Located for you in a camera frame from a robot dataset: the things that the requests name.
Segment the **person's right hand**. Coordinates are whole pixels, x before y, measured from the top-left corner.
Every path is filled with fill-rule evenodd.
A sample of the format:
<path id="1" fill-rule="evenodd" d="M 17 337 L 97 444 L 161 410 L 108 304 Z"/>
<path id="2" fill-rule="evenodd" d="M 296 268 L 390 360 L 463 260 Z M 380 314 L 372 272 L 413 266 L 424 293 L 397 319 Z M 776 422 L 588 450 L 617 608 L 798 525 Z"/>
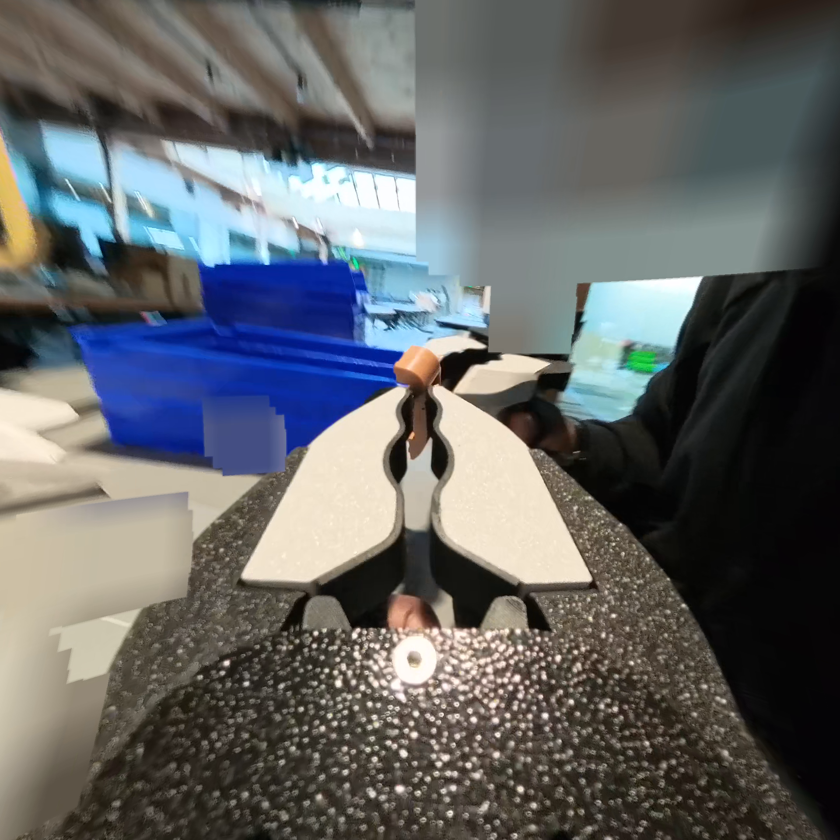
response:
<path id="1" fill-rule="evenodd" d="M 540 395 L 503 409 L 498 418 L 526 446 L 543 452 L 562 466 L 581 457 L 576 423 Z"/>

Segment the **brown round toy brick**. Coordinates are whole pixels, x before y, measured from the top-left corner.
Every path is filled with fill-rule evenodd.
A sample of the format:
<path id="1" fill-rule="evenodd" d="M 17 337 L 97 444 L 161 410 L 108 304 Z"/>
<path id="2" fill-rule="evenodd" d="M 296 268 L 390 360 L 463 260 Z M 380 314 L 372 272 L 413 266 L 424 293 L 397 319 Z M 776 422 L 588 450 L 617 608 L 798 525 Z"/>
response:
<path id="1" fill-rule="evenodd" d="M 409 347 L 395 362 L 393 370 L 397 384 L 415 394 L 440 383 L 440 359 L 425 346 Z"/>

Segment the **blue plastic bin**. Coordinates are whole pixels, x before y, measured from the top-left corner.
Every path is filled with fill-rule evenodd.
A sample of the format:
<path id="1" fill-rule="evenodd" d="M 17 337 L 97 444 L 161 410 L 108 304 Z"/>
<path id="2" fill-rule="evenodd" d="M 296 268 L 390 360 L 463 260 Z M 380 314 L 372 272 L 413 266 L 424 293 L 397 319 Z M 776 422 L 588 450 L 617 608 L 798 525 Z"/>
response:
<path id="1" fill-rule="evenodd" d="M 396 384 L 402 353 L 209 318 L 70 330 L 116 445 L 203 455 L 203 404 L 258 397 L 284 418 L 287 452 Z"/>

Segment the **yellow edged divider panel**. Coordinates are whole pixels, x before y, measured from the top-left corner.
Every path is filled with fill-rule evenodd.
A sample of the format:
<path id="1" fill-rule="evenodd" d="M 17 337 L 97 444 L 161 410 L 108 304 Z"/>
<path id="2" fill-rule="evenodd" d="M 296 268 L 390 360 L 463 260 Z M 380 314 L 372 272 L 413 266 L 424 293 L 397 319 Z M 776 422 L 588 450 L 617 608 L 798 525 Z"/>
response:
<path id="1" fill-rule="evenodd" d="M 29 212 L 1 136 L 1 270 L 24 270 L 41 264 L 49 246 L 49 232 Z"/>

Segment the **person's left hand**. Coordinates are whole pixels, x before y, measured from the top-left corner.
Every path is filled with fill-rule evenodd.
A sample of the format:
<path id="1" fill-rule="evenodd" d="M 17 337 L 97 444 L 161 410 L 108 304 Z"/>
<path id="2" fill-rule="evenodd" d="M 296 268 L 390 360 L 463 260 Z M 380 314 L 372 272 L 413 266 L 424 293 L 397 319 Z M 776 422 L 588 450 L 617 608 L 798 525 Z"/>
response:
<path id="1" fill-rule="evenodd" d="M 393 594 L 386 607 L 385 627 L 393 631 L 439 629 L 433 607 L 422 598 L 405 593 Z"/>

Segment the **cardboard boxes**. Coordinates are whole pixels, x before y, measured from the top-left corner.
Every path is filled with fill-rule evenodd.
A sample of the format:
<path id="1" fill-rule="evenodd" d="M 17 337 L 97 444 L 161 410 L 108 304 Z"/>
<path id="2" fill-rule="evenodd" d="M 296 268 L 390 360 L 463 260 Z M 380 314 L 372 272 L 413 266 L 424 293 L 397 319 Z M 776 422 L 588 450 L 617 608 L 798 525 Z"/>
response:
<path id="1" fill-rule="evenodd" d="M 103 264 L 111 278 L 138 300 L 183 312 L 203 312 L 198 263 L 154 248 L 101 241 Z"/>

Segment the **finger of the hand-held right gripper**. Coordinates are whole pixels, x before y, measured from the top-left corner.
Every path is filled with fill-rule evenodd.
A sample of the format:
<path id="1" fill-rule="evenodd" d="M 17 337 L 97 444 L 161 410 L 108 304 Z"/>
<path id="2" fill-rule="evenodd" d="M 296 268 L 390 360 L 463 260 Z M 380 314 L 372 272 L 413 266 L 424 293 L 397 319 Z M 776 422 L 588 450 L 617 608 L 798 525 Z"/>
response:
<path id="1" fill-rule="evenodd" d="M 487 351 L 487 343 L 479 341 L 471 333 L 457 333 L 445 337 L 437 337 L 426 341 L 425 349 L 440 361 L 444 358 L 467 351 Z"/>
<path id="2" fill-rule="evenodd" d="M 567 359 L 502 353 L 498 359 L 471 365 L 453 391 L 478 408 L 507 408 L 533 397 L 554 402 L 572 371 Z"/>

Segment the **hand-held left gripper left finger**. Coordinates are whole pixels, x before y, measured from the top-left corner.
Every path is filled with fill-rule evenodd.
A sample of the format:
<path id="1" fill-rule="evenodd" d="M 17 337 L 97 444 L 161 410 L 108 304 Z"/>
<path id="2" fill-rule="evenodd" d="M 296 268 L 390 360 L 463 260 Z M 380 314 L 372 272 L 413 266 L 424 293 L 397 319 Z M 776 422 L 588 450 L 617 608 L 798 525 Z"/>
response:
<path id="1" fill-rule="evenodd" d="M 406 388 L 393 387 L 309 445 L 242 585 L 384 600 L 403 577 Z"/>

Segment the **grey desk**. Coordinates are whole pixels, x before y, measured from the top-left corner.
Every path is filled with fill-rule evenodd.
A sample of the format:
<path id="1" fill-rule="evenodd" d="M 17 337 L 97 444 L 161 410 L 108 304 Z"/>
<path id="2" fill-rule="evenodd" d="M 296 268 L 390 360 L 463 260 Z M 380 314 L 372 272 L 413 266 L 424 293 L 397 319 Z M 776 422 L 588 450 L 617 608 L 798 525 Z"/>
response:
<path id="1" fill-rule="evenodd" d="M 197 538 L 254 486 L 198 457 L 120 449 L 81 367 L 2 374 L 68 403 L 56 465 L 2 462 L 2 838 L 76 806 L 110 670 L 142 607 L 186 593 Z"/>

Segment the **stack of blue bins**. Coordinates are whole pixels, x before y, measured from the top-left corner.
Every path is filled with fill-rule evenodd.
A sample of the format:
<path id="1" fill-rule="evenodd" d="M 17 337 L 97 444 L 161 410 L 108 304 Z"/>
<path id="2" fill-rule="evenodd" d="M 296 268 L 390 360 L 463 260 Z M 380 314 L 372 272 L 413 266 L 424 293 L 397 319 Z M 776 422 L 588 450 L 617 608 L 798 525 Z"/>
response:
<path id="1" fill-rule="evenodd" d="M 293 259 L 262 265 L 200 266 L 206 315 L 216 325 L 248 325 L 364 341 L 368 290 L 343 261 Z"/>

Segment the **crumpled white paper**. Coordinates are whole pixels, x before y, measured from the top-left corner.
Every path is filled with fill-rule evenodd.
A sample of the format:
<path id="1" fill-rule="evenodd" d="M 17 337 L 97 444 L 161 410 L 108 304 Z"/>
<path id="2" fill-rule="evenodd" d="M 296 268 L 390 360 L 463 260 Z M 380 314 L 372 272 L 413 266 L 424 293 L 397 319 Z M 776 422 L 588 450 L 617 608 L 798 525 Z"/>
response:
<path id="1" fill-rule="evenodd" d="M 1 461 L 9 464 L 58 464 L 67 454 L 43 433 L 79 420 L 79 414 L 66 402 L 2 388 Z"/>

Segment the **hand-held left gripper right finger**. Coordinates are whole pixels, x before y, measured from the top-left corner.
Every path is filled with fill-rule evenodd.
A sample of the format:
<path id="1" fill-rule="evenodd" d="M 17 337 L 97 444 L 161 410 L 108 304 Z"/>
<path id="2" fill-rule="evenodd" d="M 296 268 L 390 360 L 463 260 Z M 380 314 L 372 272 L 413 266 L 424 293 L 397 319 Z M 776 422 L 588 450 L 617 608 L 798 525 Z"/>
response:
<path id="1" fill-rule="evenodd" d="M 428 398 L 430 564 L 454 601 L 592 588 L 593 577 L 529 448 L 440 385 Z"/>

